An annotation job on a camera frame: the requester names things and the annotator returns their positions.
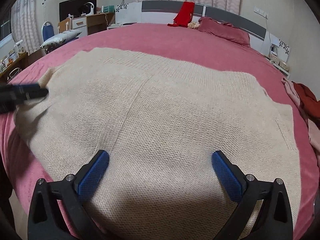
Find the white pillow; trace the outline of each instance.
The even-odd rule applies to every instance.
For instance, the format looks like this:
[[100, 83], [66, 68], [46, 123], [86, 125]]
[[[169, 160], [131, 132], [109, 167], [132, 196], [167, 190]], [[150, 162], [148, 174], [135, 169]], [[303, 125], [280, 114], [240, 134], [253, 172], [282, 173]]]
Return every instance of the white pillow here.
[[42, 45], [40, 46], [42, 49], [47, 49], [51, 45], [60, 46], [65, 42], [68, 42], [78, 36], [82, 31], [79, 30], [69, 30], [64, 31], [63, 33], [59, 33], [57, 35], [52, 36], [51, 38], [47, 39]]

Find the metal screw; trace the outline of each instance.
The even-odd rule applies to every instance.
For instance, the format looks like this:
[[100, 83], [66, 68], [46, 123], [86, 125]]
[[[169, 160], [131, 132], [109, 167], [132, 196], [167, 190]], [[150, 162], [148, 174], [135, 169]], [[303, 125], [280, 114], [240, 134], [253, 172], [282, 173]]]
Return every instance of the metal screw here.
[[248, 174], [247, 175], [247, 180], [248, 181], [253, 181], [254, 180], [254, 176], [252, 174]]
[[67, 181], [72, 181], [74, 178], [75, 178], [75, 176], [73, 174], [69, 174], [66, 176]]
[[43, 182], [44, 182], [43, 178], [37, 180], [37, 184], [39, 184], [39, 185], [41, 185]]
[[276, 179], [276, 182], [278, 183], [278, 184], [283, 184], [283, 180], [282, 179], [280, 179], [280, 178], [278, 178], [278, 179]]

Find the pink pillow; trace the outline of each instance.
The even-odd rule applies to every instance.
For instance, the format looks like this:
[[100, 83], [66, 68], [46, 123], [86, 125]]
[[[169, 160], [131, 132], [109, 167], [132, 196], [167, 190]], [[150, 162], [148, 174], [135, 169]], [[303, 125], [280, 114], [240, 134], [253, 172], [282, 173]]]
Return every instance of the pink pillow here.
[[199, 23], [200, 26], [198, 30], [201, 32], [213, 34], [241, 46], [250, 48], [249, 34], [237, 27], [234, 27], [231, 23], [218, 23], [209, 17], [201, 17], [199, 19]]

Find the computer monitor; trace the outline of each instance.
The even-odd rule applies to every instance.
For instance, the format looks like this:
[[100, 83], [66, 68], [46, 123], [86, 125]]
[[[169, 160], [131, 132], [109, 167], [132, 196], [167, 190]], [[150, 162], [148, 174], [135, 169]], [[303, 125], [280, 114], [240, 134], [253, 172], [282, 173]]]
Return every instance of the computer monitor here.
[[94, 5], [94, 14], [97, 13], [97, 0], [68, 0], [59, 3], [59, 16], [60, 21], [65, 20], [69, 14], [80, 16], [79, 8], [85, 3], [91, 2]]

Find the light switch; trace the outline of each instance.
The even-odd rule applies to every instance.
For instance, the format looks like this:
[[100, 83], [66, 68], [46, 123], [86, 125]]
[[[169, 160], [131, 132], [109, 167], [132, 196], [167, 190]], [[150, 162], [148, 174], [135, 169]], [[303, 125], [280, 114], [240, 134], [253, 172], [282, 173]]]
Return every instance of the light switch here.
[[255, 7], [254, 7], [254, 12], [255, 12], [255, 13], [259, 13], [259, 8], [255, 6]]

